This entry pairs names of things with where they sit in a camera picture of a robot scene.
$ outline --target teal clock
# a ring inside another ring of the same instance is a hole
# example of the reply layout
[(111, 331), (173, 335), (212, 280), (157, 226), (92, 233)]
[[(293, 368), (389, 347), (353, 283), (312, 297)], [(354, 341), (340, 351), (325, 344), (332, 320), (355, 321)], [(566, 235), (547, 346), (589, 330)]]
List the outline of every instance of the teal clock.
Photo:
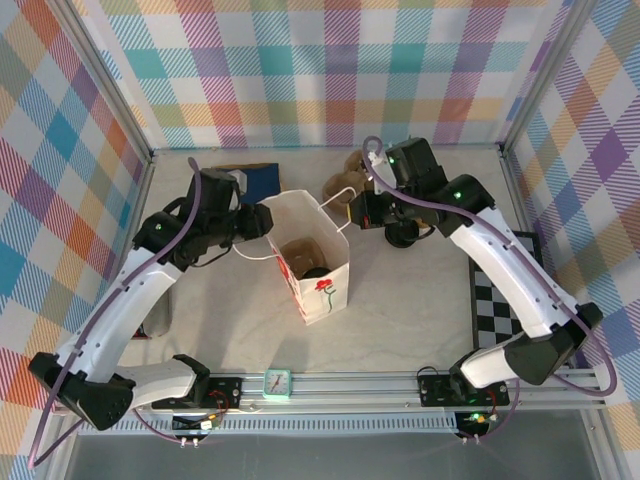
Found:
[(291, 396), (291, 371), (270, 368), (264, 374), (262, 396), (269, 400), (288, 400)]

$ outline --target white table surface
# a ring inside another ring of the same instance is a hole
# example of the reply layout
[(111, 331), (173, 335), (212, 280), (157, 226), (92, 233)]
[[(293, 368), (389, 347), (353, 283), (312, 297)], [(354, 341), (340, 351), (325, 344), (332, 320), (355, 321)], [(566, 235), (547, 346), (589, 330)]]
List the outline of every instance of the white table surface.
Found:
[[(237, 150), (161, 153), (145, 217), (186, 194), (193, 156), (200, 167), (277, 162), (285, 189), (321, 198), (324, 182), (342, 170), (351, 149)], [(512, 228), (513, 205), (496, 151), (434, 149), (449, 179), (476, 176)], [(334, 216), (336, 223), (344, 220)], [(449, 368), (472, 348), (468, 258), (436, 232), (409, 249), (391, 247), (384, 231), (344, 230), (351, 248), (349, 305), (305, 326), (275, 260), (249, 261), (233, 251), (190, 269), (173, 291), (170, 331), (133, 340), (122, 365), (148, 364), (186, 353), (217, 372), (411, 371)], [(266, 239), (239, 246), (269, 254)], [(211, 252), (210, 258), (219, 252)]]

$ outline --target black and white checkered pattern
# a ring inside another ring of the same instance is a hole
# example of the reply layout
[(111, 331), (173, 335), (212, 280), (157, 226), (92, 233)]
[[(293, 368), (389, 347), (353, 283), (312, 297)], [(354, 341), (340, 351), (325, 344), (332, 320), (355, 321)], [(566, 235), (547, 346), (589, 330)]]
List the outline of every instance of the black and white checkered pattern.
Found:
[[(522, 245), (542, 265), (540, 240), (535, 233), (514, 232)], [(488, 348), (522, 331), (520, 321), (489, 277), (471, 259), (471, 314), (474, 348)]]

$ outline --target paper bag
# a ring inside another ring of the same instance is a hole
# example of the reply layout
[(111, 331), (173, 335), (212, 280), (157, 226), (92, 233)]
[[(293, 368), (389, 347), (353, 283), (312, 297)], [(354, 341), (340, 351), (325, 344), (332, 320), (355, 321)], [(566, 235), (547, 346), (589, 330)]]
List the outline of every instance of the paper bag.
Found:
[[(266, 235), (280, 270), (307, 325), (347, 306), (349, 242), (306, 190), (290, 190), (262, 201), (271, 210), (273, 228)], [(312, 238), (320, 246), (330, 273), (298, 280), (280, 249), (287, 243)]]

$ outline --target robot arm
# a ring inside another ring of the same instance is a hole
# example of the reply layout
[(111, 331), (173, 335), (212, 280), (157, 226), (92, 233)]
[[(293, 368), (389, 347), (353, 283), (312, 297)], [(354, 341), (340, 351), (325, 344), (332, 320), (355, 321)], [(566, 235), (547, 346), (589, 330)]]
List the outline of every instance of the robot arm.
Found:
[[(491, 195), (470, 175), (448, 181), (429, 144), (421, 138), (377, 155), (372, 152), (369, 158), (377, 176), (399, 192), (472, 213), (509, 240), (505, 246), (504, 239), (466, 216), (404, 202), (377, 186), (374, 191), (362, 192), (349, 205), (354, 223), (363, 229), (385, 227), (385, 236), (397, 246), (406, 247), (421, 238), (418, 226), (437, 228), (482, 268), (520, 319), (522, 334), (493, 348), (471, 352), (451, 368), (453, 389), (464, 400), (475, 395), (476, 389), (517, 377), (542, 384), (582, 346), (586, 335), (518, 260), (514, 249), (528, 257), (529, 253), (507, 226)], [(596, 305), (578, 305), (535, 260), (531, 259), (531, 265), (589, 328), (598, 325), (602, 312)]]
[[(194, 177), (186, 197), (176, 199), (143, 222), (123, 268), (85, 325), (56, 354), (37, 353), (29, 365), (40, 383), (51, 389), (62, 365), (72, 353), (77, 353), (58, 399), (98, 430), (111, 427), (130, 408), (155, 400), (187, 397), (196, 405), (202, 399), (209, 370), (186, 355), (138, 367), (118, 367), (118, 361), (158, 299), (209, 247), (220, 246), (228, 251), (232, 243), (261, 237), (273, 225), (266, 206), (240, 204), (235, 177), (215, 169), (202, 169), (199, 175), (202, 185), (199, 205), (194, 205)], [(180, 241), (133, 281), (125, 282), (176, 238), (192, 208), (197, 209), (195, 220)], [(100, 311), (100, 319), (81, 351), (75, 352), (78, 337), (89, 319)]]

